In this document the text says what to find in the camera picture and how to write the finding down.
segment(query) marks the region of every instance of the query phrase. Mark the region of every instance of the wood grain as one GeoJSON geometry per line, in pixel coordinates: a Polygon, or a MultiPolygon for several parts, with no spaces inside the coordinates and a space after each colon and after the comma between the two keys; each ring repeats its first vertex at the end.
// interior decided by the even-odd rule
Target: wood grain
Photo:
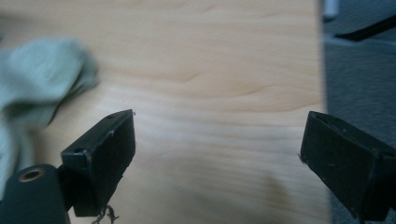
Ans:
{"type": "Polygon", "coordinates": [[[328,223],[298,158],[307,112],[323,110],[317,21],[313,0],[2,0],[0,44],[72,36],[99,63],[101,83],[34,133],[39,163],[136,112],[118,223],[328,223]]]}

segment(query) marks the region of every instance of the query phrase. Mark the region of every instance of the gray carpet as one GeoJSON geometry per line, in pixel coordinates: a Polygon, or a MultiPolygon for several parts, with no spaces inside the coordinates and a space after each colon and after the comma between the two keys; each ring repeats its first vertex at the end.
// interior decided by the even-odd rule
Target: gray carpet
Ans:
{"type": "MultiPolygon", "coordinates": [[[[323,25],[328,113],[396,147],[396,29],[358,44],[329,37],[396,14],[396,1],[340,5],[340,16],[323,25]]],[[[332,194],[331,204],[333,224],[359,223],[332,194]]],[[[383,223],[396,223],[396,213],[390,211],[383,223]]]]}
{"type": "MultiPolygon", "coordinates": [[[[328,113],[396,147],[396,54],[326,44],[325,67],[328,113]]],[[[359,223],[331,198],[332,223],[359,223]]]]}

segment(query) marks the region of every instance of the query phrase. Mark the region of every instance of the cloth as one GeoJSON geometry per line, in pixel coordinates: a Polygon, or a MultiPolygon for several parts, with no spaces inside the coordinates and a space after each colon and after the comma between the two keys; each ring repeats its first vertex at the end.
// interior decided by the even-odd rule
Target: cloth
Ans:
{"type": "Polygon", "coordinates": [[[46,127],[65,98],[94,87],[96,68],[73,39],[0,50],[0,199],[7,179],[35,162],[28,133],[46,127]]]}

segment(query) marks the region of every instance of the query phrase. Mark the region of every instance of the screw hole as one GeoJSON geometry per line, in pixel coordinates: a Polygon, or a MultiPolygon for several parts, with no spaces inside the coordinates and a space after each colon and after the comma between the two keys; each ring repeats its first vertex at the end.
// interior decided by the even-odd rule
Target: screw hole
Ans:
{"type": "Polygon", "coordinates": [[[75,152],[75,153],[80,153],[80,152],[83,152],[84,150],[85,150],[84,147],[78,147],[78,148],[76,148],[76,149],[74,150],[74,152],[75,152]]]}
{"type": "Polygon", "coordinates": [[[43,169],[33,169],[30,171],[27,171],[23,175],[20,175],[19,180],[20,180],[20,182],[30,182],[30,181],[40,178],[44,173],[45,173],[45,170],[43,170],[43,169]]]}

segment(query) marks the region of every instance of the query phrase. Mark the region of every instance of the light wood surface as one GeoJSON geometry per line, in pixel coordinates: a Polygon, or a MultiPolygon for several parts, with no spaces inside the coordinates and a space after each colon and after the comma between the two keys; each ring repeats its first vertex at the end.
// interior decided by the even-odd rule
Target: light wood surface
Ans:
{"type": "Polygon", "coordinates": [[[99,63],[100,84],[34,134],[37,162],[60,165],[99,119],[135,111],[117,223],[329,222],[298,158],[307,112],[323,110],[317,1],[1,0],[0,31],[1,47],[75,37],[99,63]]]}

